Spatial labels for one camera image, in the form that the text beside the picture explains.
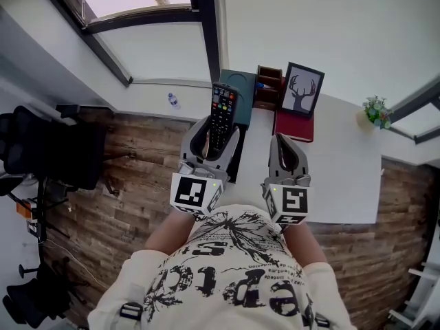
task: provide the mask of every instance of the white t-shirt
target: white t-shirt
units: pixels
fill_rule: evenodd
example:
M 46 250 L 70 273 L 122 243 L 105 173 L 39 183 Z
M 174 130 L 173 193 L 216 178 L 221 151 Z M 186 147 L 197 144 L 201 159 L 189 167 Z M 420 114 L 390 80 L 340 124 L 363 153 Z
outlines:
M 253 206 L 217 208 L 170 256 L 134 253 L 89 314 L 90 329 L 119 329 L 127 302 L 144 306 L 138 329 L 355 329 L 331 266 L 299 266 L 279 226 Z

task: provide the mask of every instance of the orange object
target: orange object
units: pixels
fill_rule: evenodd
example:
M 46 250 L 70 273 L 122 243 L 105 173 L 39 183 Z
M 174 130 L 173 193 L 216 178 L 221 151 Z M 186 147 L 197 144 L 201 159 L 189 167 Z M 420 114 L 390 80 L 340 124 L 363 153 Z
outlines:
M 27 206 L 30 209 L 30 203 L 27 201 L 23 201 L 23 203 L 25 204 L 25 206 Z M 32 214 L 28 209 L 25 209 L 25 207 L 23 207 L 21 204 L 16 204 L 16 212 L 19 213 L 22 217 L 24 217 L 25 219 L 31 219 L 32 218 Z

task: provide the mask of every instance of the chair leg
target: chair leg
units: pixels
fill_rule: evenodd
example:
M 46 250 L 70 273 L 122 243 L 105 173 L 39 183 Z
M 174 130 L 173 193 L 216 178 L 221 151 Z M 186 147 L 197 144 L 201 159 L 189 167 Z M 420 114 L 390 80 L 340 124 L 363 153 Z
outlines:
M 107 188 L 107 190 L 109 191 L 109 193 L 111 195 L 114 195 L 115 197 L 119 196 L 119 193 L 120 193 L 119 190 L 112 189 L 110 181 L 107 177 L 102 176 L 102 180 L 104 182 L 105 187 Z
M 106 162 L 108 160 L 118 159 L 119 157 L 129 157 L 130 159 L 135 159 L 136 158 L 136 153 L 131 151 L 129 153 L 124 153 L 124 154 L 108 154 L 108 155 L 104 155 L 104 158 L 102 160 L 104 162 Z

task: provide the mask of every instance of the window frame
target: window frame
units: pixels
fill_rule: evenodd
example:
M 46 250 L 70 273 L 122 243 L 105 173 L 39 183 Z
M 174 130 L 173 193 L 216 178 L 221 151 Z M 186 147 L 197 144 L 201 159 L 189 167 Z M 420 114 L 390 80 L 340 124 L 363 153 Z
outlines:
M 118 28 L 148 25 L 154 23 L 199 22 L 203 30 L 206 56 L 210 70 L 211 82 L 220 77 L 219 40 L 217 36 L 217 20 L 215 0 L 190 0 L 191 4 L 184 7 L 141 9 L 132 12 L 104 16 L 97 19 L 91 8 L 81 0 L 50 0 L 56 9 L 71 25 L 79 37 L 90 47 L 111 73 L 125 86 L 133 82 L 133 77 L 125 70 L 114 56 L 100 44 L 94 34 Z M 87 23 L 81 16 L 81 4 L 87 16 L 94 16 L 96 21 Z

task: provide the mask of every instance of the white table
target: white table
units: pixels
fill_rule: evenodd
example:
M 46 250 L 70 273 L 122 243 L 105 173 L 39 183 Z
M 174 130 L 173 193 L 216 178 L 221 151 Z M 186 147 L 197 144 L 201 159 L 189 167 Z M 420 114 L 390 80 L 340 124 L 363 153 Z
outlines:
M 309 162 L 315 188 L 314 211 L 308 221 L 375 223 L 380 192 L 380 132 L 365 135 L 355 121 L 360 107 L 321 94 L 315 108 L 312 143 L 296 142 Z M 250 204 L 267 210 L 260 184 L 267 167 L 274 112 L 252 110 L 239 172 L 217 206 Z

